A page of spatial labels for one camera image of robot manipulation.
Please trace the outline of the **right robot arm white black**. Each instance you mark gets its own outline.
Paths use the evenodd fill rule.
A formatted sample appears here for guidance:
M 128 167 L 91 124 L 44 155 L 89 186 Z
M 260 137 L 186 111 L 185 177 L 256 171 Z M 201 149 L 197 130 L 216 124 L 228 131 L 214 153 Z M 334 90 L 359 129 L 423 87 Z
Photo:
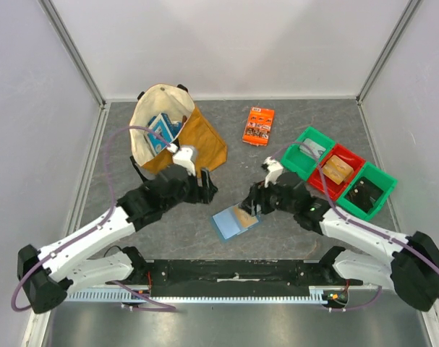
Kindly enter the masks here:
M 427 234 L 401 234 L 355 218 L 311 195 L 295 173 L 253 184 L 239 208 L 252 216 L 275 210 L 289 213 L 303 229 L 361 250 L 360 254 L 343 248 L 329 251 L 328 261 L 318 268 L 324 283 L 333 285 L 342 278 L 371 283 L 395 291 L 421 312 L 439 299 L 439 248 Z

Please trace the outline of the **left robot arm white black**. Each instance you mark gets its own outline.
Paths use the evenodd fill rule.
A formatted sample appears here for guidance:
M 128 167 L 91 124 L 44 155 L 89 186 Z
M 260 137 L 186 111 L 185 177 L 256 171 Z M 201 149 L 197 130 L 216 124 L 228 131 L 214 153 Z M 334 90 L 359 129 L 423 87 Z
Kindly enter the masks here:
M 40 249 L 28 244 L 17 253 L 16 291 L 24 291 L 29 309 L 51 311 L 70 294 L 96 284 L 144 281 L 147 267 L 135 247 L 92 259 L 102 248 L 130 236 L 186 202 L 209 204 L 218 191 L 208 169 L 199 175 L 172 164 L 120 197 L 103 215 L 73 234 Z

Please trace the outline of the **blue card holder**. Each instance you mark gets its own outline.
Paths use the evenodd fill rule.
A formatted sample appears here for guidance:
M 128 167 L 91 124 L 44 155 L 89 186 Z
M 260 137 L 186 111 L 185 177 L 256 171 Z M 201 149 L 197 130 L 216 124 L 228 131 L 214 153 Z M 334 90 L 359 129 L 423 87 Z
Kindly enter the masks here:
M 260 217 L 257 216 L 260 220 L 258 224 L 246 230 L 241 230 L 233 214 L 233 208 L 236 205 L 239 207 L 238 204 L 232 205 L 211 217 L 211 224 L 221 241 L 228 241 L 261 223 Z

